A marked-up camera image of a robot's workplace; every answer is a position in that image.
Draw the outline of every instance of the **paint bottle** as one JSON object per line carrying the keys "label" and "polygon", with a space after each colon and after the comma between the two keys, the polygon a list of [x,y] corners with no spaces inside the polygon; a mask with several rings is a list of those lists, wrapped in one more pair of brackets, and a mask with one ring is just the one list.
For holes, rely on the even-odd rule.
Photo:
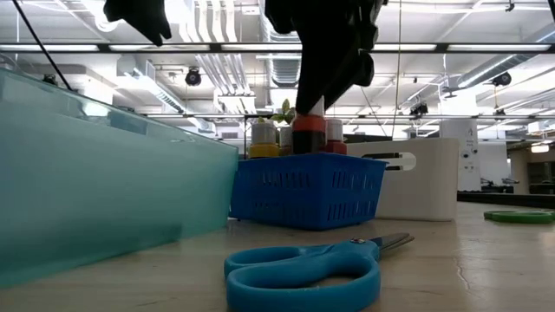
{"label": "paint bottle", "polygon": [[320,153],[326,146],[326,120],[323,118],[323,97],[306,115],[297,114],[291,122],[293,153]]}
{"label": "paint bottle", "polygon": [[276,144],[276,128],[271,123],[256,123],[251,128],[252,144],[249,147],[249,158],[265,158],[279,156]]}
{"label": "paint bottle", "polygon": [[343,143],[343,122],[341,120],[326,120],[326,153],[347,154],[347,145]]}
{"label": "paint bottle", "polygon": [[281,127],[279,129],[279,156],[288,156],[292,154],[293,129],[291,127]]}

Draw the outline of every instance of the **white table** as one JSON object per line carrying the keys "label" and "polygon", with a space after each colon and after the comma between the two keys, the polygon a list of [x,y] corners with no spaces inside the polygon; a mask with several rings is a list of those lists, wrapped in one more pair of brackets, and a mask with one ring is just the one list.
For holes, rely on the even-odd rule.
{"label": "white table", "polygon": [[452,223],[375,220],[323,232],[230,220],[221,231],[0,289],[0,311],[226,311],[230,253],[398,231],[416,240],[381,260],[382,294],[368,311],[555,310],[555,227],[483,219],[500,208],[459,203]]}

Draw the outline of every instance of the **table surface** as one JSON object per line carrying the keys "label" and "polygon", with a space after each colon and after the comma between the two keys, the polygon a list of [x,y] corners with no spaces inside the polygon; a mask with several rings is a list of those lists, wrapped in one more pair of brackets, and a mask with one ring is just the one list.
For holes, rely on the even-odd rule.
{"label": "table surface", "polygon": [[500,208],[459,203],[456,222],[374,220],[323,232],[230,220],[204,236],[2,289],[0,310],[227,311],[223,264],[235,251],[406,231],[415,241],[384,255],[381,297],[365,311],[553,311],[555,227],[484,220],[483,211]]}

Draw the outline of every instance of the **basket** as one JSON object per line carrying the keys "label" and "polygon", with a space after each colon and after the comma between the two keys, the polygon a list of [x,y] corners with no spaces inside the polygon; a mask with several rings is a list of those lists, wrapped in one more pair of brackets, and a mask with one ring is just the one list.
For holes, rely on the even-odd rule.
{"label": "basket", "polygon": [[387,163],[332,153],[239,161],[230,217],[306,230],[375,216]]}

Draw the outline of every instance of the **blue scissors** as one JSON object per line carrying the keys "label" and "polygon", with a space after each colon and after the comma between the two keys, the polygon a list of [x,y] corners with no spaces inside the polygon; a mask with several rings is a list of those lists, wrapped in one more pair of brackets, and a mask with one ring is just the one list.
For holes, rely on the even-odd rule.
{"label": "blue scissors", "polygon": [[[227,303],[236,312],[359,311],[380,295],[380,252],[413,239],[397,233],[339,244],[240,251],[225,260]],[[303,288],[333,274],[357,279]]]}

